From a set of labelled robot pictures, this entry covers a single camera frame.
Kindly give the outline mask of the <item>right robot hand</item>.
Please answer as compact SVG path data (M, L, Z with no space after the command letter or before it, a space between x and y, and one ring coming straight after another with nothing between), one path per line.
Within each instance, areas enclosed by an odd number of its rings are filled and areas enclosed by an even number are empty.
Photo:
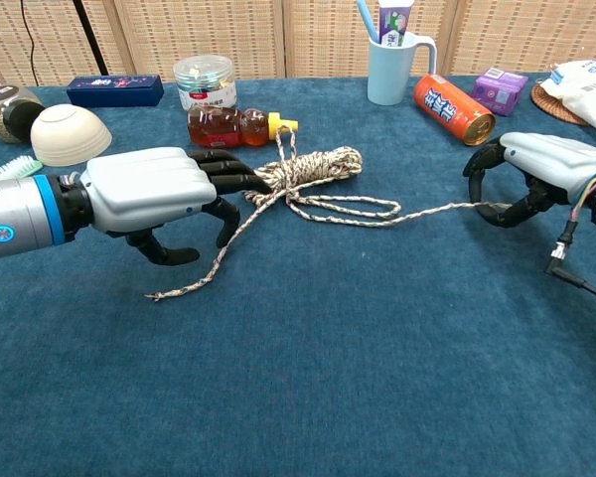
M485 172L507 162L522 171L528 194L502 213L482 203ZM596 147L539 133L505 133L484 144L469 160L463 176L468 179L469 198L491 225L512 228L545 212L554 204L578 204L584 189L596 179ZM596 186L585 205L594 204Z

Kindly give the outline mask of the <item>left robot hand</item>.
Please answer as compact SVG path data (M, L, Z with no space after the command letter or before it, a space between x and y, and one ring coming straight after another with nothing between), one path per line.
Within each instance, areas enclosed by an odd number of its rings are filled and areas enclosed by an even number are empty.
M200 254L161 246L154 229L203 212L223 221L216 244L224 247L239 227L240 213L223 195L272 192L250 167L221 149L188 153L155 147L96 157L86 163L79 182L96 230L126 238L150 262L165 266L195 261Z

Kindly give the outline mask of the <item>woven round coaster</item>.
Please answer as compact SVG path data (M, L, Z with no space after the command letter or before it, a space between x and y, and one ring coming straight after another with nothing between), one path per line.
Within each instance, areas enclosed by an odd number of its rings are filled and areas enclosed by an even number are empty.
M537 108L556 119L579 126L589 126L584 119L568 110L560 99L548 94L539 83L531 88L530 98Z

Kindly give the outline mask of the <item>white plastic bag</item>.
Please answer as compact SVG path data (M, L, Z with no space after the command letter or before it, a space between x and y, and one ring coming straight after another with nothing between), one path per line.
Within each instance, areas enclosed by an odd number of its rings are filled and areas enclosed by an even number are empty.
M541 83L547 94L596 128L596 60L558 65Z

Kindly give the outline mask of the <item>purple small box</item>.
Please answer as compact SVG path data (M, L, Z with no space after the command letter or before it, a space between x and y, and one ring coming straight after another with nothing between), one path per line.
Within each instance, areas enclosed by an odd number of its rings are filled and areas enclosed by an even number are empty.
M526 76L488 68L476 78L470 95L492 113L509 116L527 81Z

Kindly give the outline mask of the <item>cream bowl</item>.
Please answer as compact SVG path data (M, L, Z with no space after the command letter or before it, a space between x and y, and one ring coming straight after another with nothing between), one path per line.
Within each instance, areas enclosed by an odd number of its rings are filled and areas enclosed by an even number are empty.
M30 138L36 159L49 167L83 163L112 143L111 132L96 114L69 103L45 108L35 119Z

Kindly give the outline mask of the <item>honey bear bottle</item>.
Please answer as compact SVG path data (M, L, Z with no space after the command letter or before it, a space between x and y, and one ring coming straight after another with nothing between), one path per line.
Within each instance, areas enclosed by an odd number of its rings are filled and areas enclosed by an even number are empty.
M240 110L217 105L193 105L188 111L191 141L203 147L231 148L240 145L262 146L277 132L297 131L297 120L286 119L279 112L257 108Z

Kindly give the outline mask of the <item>dark blue rectangular box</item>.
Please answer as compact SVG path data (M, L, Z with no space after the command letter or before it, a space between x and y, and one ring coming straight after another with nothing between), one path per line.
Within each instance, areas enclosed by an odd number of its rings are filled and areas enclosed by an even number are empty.
M76 77L67 86L71 103L87 108L156 106L163 94L159 75Z

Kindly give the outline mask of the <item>orange drink can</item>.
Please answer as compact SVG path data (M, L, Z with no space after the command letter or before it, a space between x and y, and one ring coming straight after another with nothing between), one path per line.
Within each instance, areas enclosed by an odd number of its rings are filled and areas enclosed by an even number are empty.
M468 146L485 143L496 125L489 109L438 74L424 76L413 90L413 99Z

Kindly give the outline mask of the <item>clear plastic jar of clips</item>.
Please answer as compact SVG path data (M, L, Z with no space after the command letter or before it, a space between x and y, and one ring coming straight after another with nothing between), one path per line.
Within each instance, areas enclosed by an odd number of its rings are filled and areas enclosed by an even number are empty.
M220 55L197 55L173 66L180 102L185 111L193 105L234 107L237 92L234 65Z

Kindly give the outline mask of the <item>mint green brush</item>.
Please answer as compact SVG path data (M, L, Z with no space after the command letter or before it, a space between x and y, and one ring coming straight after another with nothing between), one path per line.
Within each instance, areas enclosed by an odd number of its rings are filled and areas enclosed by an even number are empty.
M0 181L23 179L43 169L44 165L31 155L20 155L0 166Z

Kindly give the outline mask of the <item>black stand pole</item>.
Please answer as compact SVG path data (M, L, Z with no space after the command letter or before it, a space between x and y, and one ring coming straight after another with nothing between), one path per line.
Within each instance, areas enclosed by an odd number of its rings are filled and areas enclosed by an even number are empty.
M99 43L97 41L96 35L92 29L92 26L91 26L90 20L88 18L87 12L85 10L85 7L83 5L83 2L82 2L82 0L72 0L72 1L74 4L74 9L75 9L77 16L79 18L81 27L82 27L83 32L84 32L86 39L88 41L88 45L92 52L93 58L97 64L99 74L101 76L106 77L109 75L109 71L108 71L107 65L105 63L103 54L101 52Z

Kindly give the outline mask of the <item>glass jar black lid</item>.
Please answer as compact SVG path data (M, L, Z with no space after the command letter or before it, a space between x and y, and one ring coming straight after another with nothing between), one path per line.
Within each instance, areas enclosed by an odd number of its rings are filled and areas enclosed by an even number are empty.
M45 109L29 89L0 85L0 139L6 143L30 144L33 123Z

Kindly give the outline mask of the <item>bamboo folding screen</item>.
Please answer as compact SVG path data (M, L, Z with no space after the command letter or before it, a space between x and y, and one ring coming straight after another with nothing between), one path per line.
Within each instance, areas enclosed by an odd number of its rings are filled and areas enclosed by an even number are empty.
M174 76L230 58L241 80L359 77L369 38L356 0L82 0L108 71ZM545 72L596 59L596 0L415 0L444 75ZM0 80L64 85L99 72L72 0L0 0Z

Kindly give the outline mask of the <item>light blue cup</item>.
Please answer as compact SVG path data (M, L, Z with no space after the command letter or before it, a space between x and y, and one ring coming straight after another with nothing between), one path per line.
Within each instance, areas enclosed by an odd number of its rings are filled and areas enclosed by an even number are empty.
M404 34L401 46L385 46L369 39L369 74L367 96L378 105L397 105L405 98L412 62L419 47L429 52L426 74L436 73L437 47L430 36Z

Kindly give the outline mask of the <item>toothpaste tube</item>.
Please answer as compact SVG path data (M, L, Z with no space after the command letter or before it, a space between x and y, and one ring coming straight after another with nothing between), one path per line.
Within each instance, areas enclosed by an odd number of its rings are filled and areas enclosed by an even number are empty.
M400 47L409 23L415 0L378 0L378 43Z

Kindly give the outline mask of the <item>blue toothbrush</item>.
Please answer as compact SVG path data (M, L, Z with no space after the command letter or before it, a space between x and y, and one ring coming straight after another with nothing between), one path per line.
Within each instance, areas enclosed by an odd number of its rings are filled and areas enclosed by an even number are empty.
M357 5L358 11L361 15L361 18L363 20L363 23L367 29L367 32L369 34L369 38L374 43L377 43L379 41L378 32L377 32L375 25L373 23L373 17L372 17L369 5L367 3L367 0L356 0L356 5Z

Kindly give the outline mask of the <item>blue table cloth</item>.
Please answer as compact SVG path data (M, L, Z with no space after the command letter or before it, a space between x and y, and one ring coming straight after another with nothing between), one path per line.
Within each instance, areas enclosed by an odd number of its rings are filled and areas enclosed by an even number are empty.
M220 222L157 233L149 263L94 230L0 259L0 477L596 477L596 297L546 275L568 211L486 224L471 149L362 78L244 81L295 119L301 153L362 173L329 195L395 200L386 229L283 203L204 276Z

